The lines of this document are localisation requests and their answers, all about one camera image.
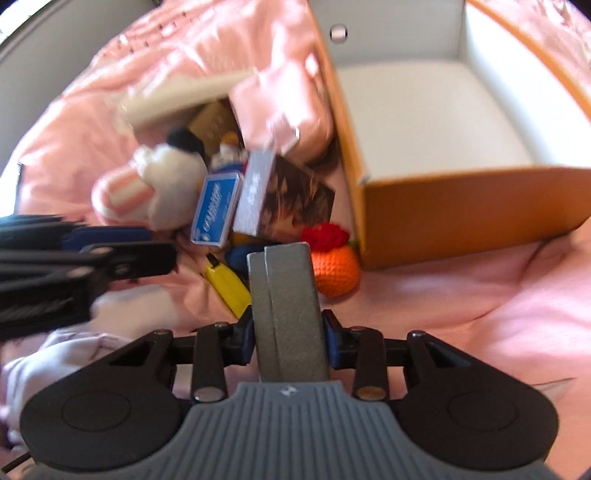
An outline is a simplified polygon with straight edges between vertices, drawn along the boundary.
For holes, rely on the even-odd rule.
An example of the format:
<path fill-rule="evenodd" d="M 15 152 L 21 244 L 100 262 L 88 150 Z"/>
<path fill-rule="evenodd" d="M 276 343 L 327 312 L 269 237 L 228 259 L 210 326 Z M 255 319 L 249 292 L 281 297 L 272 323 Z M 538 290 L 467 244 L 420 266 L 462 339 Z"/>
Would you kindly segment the white panda plush toy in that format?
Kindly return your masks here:
<path fill-rule="evenodd" d="M 139 146 L 127 164 L 95 182 L 91 205 L 97 219 L 155 232 L 188 225 L 207 175 L 204 154 L 204 143 L 184 127 L 152 148 Z"/>

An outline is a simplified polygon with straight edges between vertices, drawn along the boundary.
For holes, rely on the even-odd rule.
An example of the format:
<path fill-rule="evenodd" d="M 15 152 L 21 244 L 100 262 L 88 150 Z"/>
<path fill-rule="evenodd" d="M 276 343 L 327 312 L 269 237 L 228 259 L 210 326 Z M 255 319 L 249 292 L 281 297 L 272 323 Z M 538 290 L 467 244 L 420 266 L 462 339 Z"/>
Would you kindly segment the orange crochet fruit toy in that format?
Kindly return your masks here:
<path fill-rule="evenodd" d="M 362 273 L 358 256 L 349 231 L 341 225 L 324 222 L 304 227 L 301 242 L 310 247 L 315 285 L 322 296 L 342 297 L 360 284 Z"/>

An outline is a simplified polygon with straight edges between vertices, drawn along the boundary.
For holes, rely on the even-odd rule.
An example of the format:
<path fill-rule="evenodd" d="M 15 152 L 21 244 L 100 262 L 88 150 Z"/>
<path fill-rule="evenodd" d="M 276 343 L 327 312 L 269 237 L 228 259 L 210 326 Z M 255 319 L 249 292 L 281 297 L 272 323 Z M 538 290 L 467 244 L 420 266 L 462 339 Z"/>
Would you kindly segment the blue Ocean Park card deck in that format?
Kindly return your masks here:
<path fill-rule="evenodd" d="M 192 244 L 215 248 L 224 246 L 235 217 L 240 191 L 242 173 L 238 171 L 205 177 L 190 229 Z"/>

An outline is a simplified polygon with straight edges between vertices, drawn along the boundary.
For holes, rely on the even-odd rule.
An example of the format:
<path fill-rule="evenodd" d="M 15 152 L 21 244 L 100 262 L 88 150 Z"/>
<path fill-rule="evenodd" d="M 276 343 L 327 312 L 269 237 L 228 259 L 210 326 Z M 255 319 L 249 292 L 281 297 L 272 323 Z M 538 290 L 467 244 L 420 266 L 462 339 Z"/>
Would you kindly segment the sailor duck plush keychain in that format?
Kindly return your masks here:
<path fill-rule="evenodd" d="M 249 160 L 249 152 L 242 148 L 242 143 L 235 132 L 227 132 L 221 136 L 218 152 L 211 157 L 209 172 L 221 172 L 223 168 L 243 165 Z"/>

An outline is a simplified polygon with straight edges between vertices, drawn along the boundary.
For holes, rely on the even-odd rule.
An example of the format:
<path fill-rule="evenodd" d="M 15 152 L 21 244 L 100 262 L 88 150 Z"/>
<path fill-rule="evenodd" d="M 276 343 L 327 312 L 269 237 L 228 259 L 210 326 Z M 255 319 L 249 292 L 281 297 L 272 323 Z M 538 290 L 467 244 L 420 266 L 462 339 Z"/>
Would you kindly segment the blue toy piece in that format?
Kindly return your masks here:
<path fill-rule="evenodd" d="M 235 246 L 224 254 L 224 260 L 225 263 L 228 264 L 228 267 L 235 271 L 236 274 L 246 276 L 247 273 L 249 273 L 247 256 L 249 256 L 249 254 L 260 253 L 263 251 L 263 245 L 250 244 Z"/>

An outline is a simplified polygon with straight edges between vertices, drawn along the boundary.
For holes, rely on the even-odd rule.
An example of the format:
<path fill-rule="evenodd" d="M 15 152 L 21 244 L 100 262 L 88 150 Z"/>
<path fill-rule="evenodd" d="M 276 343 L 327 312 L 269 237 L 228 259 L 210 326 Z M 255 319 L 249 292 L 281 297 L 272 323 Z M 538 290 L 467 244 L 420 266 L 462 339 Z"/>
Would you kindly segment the gold cardboard box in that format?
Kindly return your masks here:
<path fill-rule="evenodd" d="M 238 123 L 228 100 L 217 100 L 202 105 L 187 125 L 191 133 L 204 143 L 205 154 L 211 157 L 218 151 L 221 137 L 228 132 L 238 134 Z"/>

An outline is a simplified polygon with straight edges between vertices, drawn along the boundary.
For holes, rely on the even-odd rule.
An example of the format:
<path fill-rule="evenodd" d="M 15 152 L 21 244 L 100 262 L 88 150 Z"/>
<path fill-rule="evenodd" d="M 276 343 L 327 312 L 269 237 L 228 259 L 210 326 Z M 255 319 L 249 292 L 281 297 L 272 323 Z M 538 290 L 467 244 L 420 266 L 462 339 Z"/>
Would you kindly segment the pink bed duvet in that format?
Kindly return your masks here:
<path fill-rule="evenodd" d="M 94 223 L 90 192 L 137 148 L 117 104 L 172 78 L 266 68 L 318 46 L 301 1 L 167 1 L 113 38 L 24 135 L 19 209 Z M 179 269 L 120 283 L 86 324 L 8 344 L 1 373 L 3 451 L 23 445 L 19 416 L 40 389 L 154 329 L 178 335 L 231 313 L 202 275 L 204 252 L 179 236 Z M 560 433 L 550 466 L 566 479 L 590 464 L 590 230 L 451 260 L 363 274 L 335 303 L 339 320 L 388 336 L 432 332 L 531 384 L 548 386 Z"/>

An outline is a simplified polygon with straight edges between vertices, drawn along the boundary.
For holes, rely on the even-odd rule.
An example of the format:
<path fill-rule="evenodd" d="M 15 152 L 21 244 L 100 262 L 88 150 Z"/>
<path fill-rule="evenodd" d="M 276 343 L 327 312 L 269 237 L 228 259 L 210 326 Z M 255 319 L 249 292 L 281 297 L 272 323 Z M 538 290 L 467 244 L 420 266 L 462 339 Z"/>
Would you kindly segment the pink fabric pouch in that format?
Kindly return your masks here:
<path fill-rule="evenodd" d="M 249 151 L 270 149 L 308 165 L 332 142 L 331 104 L 314 53 L 253 74 L 232 87 L 228 98 Z"/>

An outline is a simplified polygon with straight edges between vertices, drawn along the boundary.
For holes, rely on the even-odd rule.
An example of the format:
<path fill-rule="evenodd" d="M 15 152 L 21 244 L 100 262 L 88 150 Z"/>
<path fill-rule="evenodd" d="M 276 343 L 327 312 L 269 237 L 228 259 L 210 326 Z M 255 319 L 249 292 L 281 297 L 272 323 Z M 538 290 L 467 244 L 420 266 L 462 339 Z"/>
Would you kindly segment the orange white storage box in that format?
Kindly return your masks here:
<path fill-rule="evenodd" d="M 582 18 L 553 1 L 315 1 L 369 269 L 528 244 L 590 215 Z"/>

